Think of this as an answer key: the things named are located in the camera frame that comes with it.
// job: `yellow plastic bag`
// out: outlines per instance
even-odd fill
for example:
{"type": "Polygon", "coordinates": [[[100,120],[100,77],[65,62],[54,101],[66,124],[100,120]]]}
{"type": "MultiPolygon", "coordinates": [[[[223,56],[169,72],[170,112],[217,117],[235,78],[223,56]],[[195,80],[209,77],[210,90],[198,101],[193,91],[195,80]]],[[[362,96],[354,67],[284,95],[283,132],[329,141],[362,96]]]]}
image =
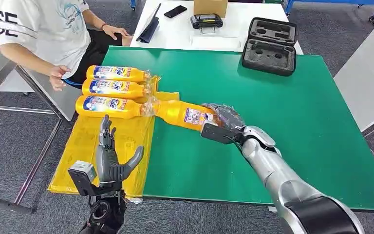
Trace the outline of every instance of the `yellow plastic bag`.
{"type": "MultiPolygon", "coordinates": [[[[179,93],[156,92],[159,100],[179,100],[179,93]]],[[[68,168],[77,160],[90,162],[96,168],[95,153],[98,145],[98,134],[102,118],[79,116],[75,122],[64,153],[56,168],[48,191],[63,194],[78,194],[68,168]]],[[[130,159],[135,149],[143,145],[144,157],[131,175],[124,180],[123,189],[126,197],[141,197],[147,176],[150,158],[154,117],[135,117],[132,119],[111,118],[112,127],[116,127],[115,150],[118,161],[125,163],[130,159]]],[[[98,186],[98,177],[93,184],[98,186]]]]}

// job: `tide bottle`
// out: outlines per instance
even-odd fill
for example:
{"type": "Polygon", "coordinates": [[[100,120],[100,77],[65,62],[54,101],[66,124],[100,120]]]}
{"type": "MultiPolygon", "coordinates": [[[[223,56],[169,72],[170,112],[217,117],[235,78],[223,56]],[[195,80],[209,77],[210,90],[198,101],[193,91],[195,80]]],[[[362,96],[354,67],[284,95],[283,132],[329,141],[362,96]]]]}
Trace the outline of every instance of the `tide bottle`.
{"type": "Polygon", "coordinates": [[[151,84],[140,85],[131,81],[111,79],[86,79],[82,84],[82,93],[88,96],[135,99],[151,94],[151,84]]]}
{"type": "Polygon", "coordinates": [[[87,79],[113,79],[121,81],[143,82],[150,80],[149,71],[140,71],[133,67],[90,66],[87,79]]]}
{"type": "Polygon", "coordinates": [[[205,120],[218,124],[217,116],[211,109],[178,100],[157,101],[153,104],[154,115],[165,122],[200,131],[205,120]]]}
{"type": "Polygon", "coordinates": [[[122,98],[80,96],[75,103],[75,110],[83,116],[104,117],[108,114],[112,118],[129,119],[141,115],[141,106],[133,100],[122,98]]]}

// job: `blue cart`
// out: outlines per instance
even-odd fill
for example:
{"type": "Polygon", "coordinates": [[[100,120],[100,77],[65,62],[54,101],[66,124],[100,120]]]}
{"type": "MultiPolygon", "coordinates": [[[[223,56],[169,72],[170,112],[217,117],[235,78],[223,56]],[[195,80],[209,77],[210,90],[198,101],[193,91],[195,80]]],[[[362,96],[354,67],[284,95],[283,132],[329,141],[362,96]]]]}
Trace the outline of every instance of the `blue cart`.
{"type": "Polygon", "coordinates": [[[135,0],[130,0],[130,6],[133,11],[135,11],[135,7],[137,6],[137,2],[135,0]]]}
{"type": "MultiPolygon", "coordinates": [[[[325,2],[325,3],[350,3],[350,4],[357,4],[358,7],[361,7],[362,5],[374,5],[374,0],[288,0],[286,9],[284,10],[287,15],[290,14],[290,9],[292,9],[293,3],[296,1],[325,2]]],[[[374,21],[374,15],[369,17],[369,21],[374,21]]]]}

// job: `black pants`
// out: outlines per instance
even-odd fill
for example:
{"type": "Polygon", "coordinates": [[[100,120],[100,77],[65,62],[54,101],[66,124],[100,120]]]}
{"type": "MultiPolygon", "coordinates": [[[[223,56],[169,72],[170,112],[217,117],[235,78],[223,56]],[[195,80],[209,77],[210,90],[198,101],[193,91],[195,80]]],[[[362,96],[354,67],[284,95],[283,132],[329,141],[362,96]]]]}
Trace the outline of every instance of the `black pants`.
{"type": "Polygon", "coordinates": [[[91,65],[102,64],[110,45],[122,46],[122,35],[119,33],[115,34],[117,40],[114,40],[103,31],[88,30],[88,32],[90,33],[91,43],[82,57],[78,69],[71,77],[64,80],[65,83],[78,89],[82,88],[82,83],[87,78],[87,69],[91,65]]]}

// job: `person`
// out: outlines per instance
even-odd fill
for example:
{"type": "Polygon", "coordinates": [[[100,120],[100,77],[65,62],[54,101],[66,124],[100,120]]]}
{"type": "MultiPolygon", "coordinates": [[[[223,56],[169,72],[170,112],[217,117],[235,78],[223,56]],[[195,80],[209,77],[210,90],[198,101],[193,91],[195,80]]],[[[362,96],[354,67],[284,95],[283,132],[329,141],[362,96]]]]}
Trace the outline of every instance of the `person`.
{"type": "Polygon", "coordinates": [[[124,28],[97,17],[85,0],[0,0],[1,53],[49,76],[57,91],[66,84],[81,88],[87,68],[101,65],[109,45],[129,46],[131,40],[124,28]]]}

